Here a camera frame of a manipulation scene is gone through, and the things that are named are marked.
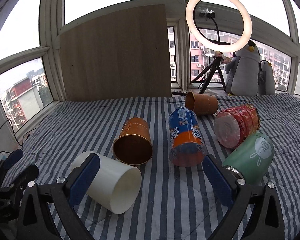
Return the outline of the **green rabbit print cup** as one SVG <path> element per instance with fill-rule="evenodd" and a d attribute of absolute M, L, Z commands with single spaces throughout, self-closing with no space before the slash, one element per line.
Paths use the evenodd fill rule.
<path fill-rule="evenodd" d="M 251 185 L 258 184 L 274 158 L 272 140 L 263 133 L 247 137 L 222 163 L 237 170 Z"/>

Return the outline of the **white plastic cup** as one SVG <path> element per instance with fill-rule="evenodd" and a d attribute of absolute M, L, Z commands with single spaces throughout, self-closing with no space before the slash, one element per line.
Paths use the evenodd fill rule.
<path fill-rule="evenodd" d="M 96 153 L 98 162 L 89 164 L 79 179 L 79 190 L 116 215 L 126 212 L 135 202 L 141 187 L 141 172 L 133 167 Z"/>

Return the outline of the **red lidded noodle cup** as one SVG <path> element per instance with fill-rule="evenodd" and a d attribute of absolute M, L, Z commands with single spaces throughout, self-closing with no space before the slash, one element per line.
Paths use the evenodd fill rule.
<path fill-rule="evenodd" d="M 218 142 L 229 149 L 236 149 L 247 137 L 260 128 L 257 108 L 246 104 L 219 111 L 214 121 Z"/>

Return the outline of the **blue orange soda cup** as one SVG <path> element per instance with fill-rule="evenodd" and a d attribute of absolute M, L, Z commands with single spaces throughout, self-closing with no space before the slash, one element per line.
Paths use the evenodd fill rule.
<path fill-rule="evenodd" d="M 178 107 L 170 114 L 168 125 L 171 138 L 169 152 L 171 163 L 179 167 L 200 164 L 207 154 L 207 148 L 194 111 L 186 107 Z"/>

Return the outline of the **orange paper cup near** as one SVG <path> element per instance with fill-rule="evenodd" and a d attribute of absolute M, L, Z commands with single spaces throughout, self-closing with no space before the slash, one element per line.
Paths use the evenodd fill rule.
<path fill-rule="evenodd" d="M 137 117 L 127 120 L 113 143 L 113 152 L 119 161 L 132 166 L 150 161 L 153 146 L 148 123 Z"/>

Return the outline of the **brown paper cup far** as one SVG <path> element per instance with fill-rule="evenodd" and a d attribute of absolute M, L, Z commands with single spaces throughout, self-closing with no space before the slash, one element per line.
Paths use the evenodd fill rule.
<path fill-rule="evenodd" d="M 196 115 L 210 115 L 217 112 L 218 101 L 211 95 L 188 92 L 185 98 L 185 107 Z"/>

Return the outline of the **blue white striped bedsheet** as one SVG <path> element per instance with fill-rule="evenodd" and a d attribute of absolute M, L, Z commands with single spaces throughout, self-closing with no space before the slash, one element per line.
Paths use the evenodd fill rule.
<path fill-rule="evenodd" d="M 274 145 L 274 159 L 261 183 L 277 188 L 285 239 L 300 231 L 300 101 L 288 94 L 261 97 L 219 96 L 220 109 L 251 104 L 260 115 L 260 132 Z M 76 207 L 95 239 L 207 239 L 225 215 L 201 166 L 173 166 L 170 151 L 170 114 L 184 98 L 136 97 L 95 102 L 64 102 L 25 140 L 23 158 L 7 173 L 4 186 L 29 164 L 39 169 L 38 184 L 67 176 L 81 153 L 93 151 L 113 157 L 113 142 L 126 120 L 149 124 L 153 157 L 141 165 L 142 185 L 133 206 L 115 215 L 85 196 Z"/>

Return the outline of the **small grey penguin plush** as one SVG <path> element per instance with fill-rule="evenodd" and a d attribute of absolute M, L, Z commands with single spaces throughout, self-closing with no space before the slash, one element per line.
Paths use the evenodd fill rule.
<path fill-rule="evenodd" d="M 273 76 L 273 68 L 271 63 L 267 60 L 262 60 L 259 62 L 258 94 L 275 94 L 275 80 Z"/>

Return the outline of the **large grey penguin plush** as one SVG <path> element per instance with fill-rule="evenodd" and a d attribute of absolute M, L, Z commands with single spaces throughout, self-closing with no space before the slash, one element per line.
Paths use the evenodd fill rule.
<path fill-rule="evenodd" d="M 233 52 L 233 58 L 225 65 L 225 92 L 235 96 L 257 96 L 259 61 L 259 49 L 252 40 Z"/>

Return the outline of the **black tripod stand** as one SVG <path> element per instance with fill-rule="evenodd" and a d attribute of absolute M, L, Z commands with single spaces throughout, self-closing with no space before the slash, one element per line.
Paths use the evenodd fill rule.
<path fill-rule="evenodd" d="M 204 94 L 204 92 L 206 91 L 207 87 L 209 86 L 215 72 L 218 72 L 218 74 L 219 74 L 223 90 L 225 90 L 225 88 L 226 88 L 222 70 L 220 68 L 220 65 L 224 61 L 223 54 L 220 52 L 216 52 L 216 54 L 214 55 L 213 58 L 214 58 L 214 60 L 212 61 L 212 63 L 209 64 L 204 70 L 202 70 L 192 81 L 190 81 L 190 84 L 193 84 L 197 80 L 199 80 L 201 77 L 203 78 L 202 85 L 198 92 L 199 94 Z"/>

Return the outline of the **wooden board panel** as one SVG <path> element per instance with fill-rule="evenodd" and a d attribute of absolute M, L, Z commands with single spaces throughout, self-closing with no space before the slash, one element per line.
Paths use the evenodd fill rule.
<path fill-rule="evenodd" d="M 64 32 L 59 41 L 69 101 L 171 96 L 166 11 L 162 4 L 97 17 Z"/>

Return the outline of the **black phone holder gooseneck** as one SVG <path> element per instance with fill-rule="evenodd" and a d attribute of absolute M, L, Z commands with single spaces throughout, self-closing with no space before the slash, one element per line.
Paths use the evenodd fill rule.
<path fill-rule="evenodd" d="M 215 21 L 215 17 L 216 17 L 215 12 L 213 10 L 209 10 L 208 8 L 204 8 L 204 7 L 199 7 L 198 11 L 199 11 L 200 17 L 210 19 L 213 21 L 216 31 L 217 31 L 217 41 L 220 42 L 221 38 L 220 38 L 220 34 L 219 34 L 219 27 Z"/>

